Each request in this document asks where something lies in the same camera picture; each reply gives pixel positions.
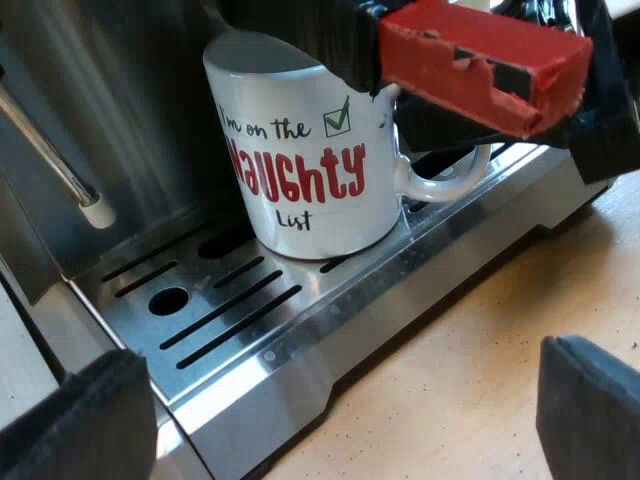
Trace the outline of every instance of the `red block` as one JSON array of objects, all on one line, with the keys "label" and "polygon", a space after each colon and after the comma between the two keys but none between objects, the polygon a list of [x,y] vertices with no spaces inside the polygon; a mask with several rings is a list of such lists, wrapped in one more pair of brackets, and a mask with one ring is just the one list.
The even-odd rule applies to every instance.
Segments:
[{"label": "red block", "polygon": [[[576,111],[593,48],[589,38],[442,0],[387,15],[379,38],[385,80],[524,139]],[[456,47],[472,56],[455,60]],[[529,98],[496,88],[496,63],[528,75]]]}]

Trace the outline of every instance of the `wooden countertop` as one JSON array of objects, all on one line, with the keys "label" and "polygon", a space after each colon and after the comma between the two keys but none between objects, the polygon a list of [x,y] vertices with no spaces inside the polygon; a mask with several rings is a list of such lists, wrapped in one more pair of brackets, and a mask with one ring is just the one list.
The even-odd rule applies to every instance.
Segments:
[{"label": "wooden countertop", "polygon": [[580,334],[640,369],[639,314],[635,173],[417,320],[266,478],[549,479],[540,341]]}]

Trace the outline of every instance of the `green checkmark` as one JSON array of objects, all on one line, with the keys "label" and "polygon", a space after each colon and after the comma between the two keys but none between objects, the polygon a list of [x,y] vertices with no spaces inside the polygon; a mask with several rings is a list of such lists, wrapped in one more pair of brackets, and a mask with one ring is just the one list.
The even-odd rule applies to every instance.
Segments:
[{"label": "green checkmark", "polygon": [[342,110],[340,110],[340,118],[338,119],[338,122],[334,122],[330,117],[325,117],[324,121],[335,130],[340,130],[345,118],[347,118],[347,113],[349,113],[349,95],[344,99],[344,105],[342,106]]}]

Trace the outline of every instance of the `coffee machine base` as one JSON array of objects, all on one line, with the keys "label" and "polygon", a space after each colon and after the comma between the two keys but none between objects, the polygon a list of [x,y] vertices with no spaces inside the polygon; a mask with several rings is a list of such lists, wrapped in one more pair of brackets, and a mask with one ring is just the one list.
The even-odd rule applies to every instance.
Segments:
[{"label": "coffee machine base", "polygon": [[403,203],[392,232],[348,257],[288,259],[242,227],[221,240],[212,225],[131,242],[67,283],[111,341],[147,358],[175,422],[160,436],[188,438],[214,478],[239,479],[320,417],[334,384],[391,337],[609,186],[585,186],[565,150],[494,148],[467,197]]}]

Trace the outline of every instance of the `white mug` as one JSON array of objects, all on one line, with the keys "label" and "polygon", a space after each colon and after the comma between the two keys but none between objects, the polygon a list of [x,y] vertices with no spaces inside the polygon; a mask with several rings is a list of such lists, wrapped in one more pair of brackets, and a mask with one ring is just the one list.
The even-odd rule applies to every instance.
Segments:
[{"label": "white mug", "polygon": [[361,250],[393,228],[401,195],[448,202],[486,172],[488,145],[464,175],[419,177],[398,151],[396,85],[359,93],[304,52],[252,32],[222,34],[203,57],[251,225],[277,253]]}]

